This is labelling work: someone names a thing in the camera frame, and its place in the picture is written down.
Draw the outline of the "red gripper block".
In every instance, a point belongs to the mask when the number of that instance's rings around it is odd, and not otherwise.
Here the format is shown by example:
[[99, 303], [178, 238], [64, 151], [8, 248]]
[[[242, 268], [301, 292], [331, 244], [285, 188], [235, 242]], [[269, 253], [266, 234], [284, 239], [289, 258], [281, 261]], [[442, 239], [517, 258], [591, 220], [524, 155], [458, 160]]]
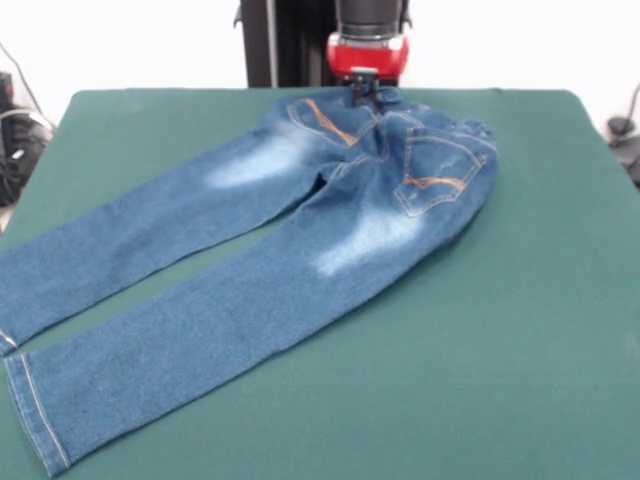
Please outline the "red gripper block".
[[366, 101], [379, 108], [379, 80], [397, 80], [405, 70], [409, 40], [398, 34], [390, 38], [354, 39], [332, 33], [326, 46], [329, 69], [336, 77], [352, 78], [353, 103], [360, 106], [367, 80]]

